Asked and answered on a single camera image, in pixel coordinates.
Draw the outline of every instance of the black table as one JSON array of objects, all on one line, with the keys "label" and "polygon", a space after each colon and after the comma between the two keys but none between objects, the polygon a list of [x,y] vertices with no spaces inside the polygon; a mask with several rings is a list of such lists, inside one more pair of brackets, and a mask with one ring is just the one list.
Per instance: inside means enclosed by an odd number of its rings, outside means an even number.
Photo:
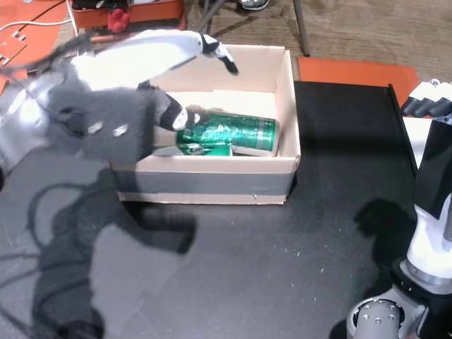
[{"label": "black table", "polygon": [[408,248],[414,171],[391,89],[296,89],[285,206],[130,203],[130,226],[103,165],[27,157],[0,194],[2,338],[344,338]]}]

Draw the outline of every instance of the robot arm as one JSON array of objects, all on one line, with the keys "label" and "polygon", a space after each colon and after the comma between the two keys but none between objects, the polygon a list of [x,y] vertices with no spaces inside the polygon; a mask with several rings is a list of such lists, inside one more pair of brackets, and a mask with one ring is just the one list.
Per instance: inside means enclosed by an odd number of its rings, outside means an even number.
[{"label": "robot arm", "polygon": [[134,89],[200,54],[217,57],[231,74],[238,74],[223,44],[209,35],[180,30],[146,30],[95,56],[76,56],[71,63],[91,90]]},{"label": "robot arm", "polygon": [[416,174],[417,226],[407,258],[393,265],[393,287],[364,300],[347,318],[348,338],[452,338],[452,85],[421,83],[404,115],[430,116]]},{"label": "robot arm", "polygon": [[[79,36],[66,46],[76,47],[84,39]],[[231,74],[238,74],[225,46],[197,32],[146,30],[70,62],[61,60],[65,51],[59,47],[32,63],[31,68],[45,72],[0,96],[3,180],[30,151],[49,145],[74,155],[134,164],[152,152],[154,124],[175,131],[200,119],[146,82],[199,54],[217,57]],[[12,76],[20,68],[27,65],[1,68],[0,73]]]}]

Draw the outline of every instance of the orange panel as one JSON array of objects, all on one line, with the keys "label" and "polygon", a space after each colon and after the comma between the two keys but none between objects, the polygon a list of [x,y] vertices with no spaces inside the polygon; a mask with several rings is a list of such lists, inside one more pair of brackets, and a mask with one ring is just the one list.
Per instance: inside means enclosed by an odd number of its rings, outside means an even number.
[{"label": "orange panel", "polygon": [[[55,0],[33,0],[30,4],[24,4],[21,0],[0,0],[0,26],[14,21],[30,21],[49,7],[59,3]],[[37,21],[42,23],[51,23],[62,21],[67,16],[67,7],[65,3],[58,5],[51,11],[45,13]],[[7,42],[10,36],[22,26],[12,26],[0,32],[0,43]],[[25,36],[23,48],[8,64],[25,64],[29,61],[41,59],[48,55],[52,50],[57,39],[61,26],[31,26],[28,25],[20,32]],[[3,89],[6,79],[0,76],[0,92]]]},{"label": "orange panel", "polygon": [[[107,25],[109,9],[73,10],[79,28],[92,28]],[[149,4],[134,5],[129,8],[130,22],[138,23],[152,20],[182,20],[183,0],[158,0]]]},{"label": "orange panel", "polygon": [[399,105],[419,84],[413,67],[362,61],[298,58],[300,80],[319,83],[387,86],[392,84]]}]

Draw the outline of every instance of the open cardboard box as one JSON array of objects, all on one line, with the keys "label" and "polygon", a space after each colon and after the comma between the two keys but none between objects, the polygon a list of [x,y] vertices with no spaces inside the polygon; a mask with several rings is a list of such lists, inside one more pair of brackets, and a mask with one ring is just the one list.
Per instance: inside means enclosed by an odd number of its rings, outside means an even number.
[{"label": "open cardboard box", "polygon": [[[199,58],[165,73],[153,85],[183,105],[219,108],[278,120],[275,157],[151,155],[135,168],[115,167],[120,197],[129,201],[210,204],[283,204],[300,160],[290,53],[284,47],[233,45],[239,75],[214,58]],[[157,145],[175,134],[156,128]]]}]

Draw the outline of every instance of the silver bolt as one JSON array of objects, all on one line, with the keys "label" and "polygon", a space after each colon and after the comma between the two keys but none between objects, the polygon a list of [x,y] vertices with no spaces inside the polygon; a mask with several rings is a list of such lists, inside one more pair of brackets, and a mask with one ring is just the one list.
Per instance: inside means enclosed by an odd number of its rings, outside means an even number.
[{"label": "silver bolt", "polygon": [[113,135],[116,137],[122,136],[123,134],[127,133],[128,130],[129,130],[129,125],[124,124],[124,125],[121,125],[121,126],[118,126],[117,128],[115,128],[113,130]]},{"label": "silver bolt", "polygon": [[96,122],[95,124],[88,127],[89,134],[96,134],[104,127],[104,124],[101,121]]}]

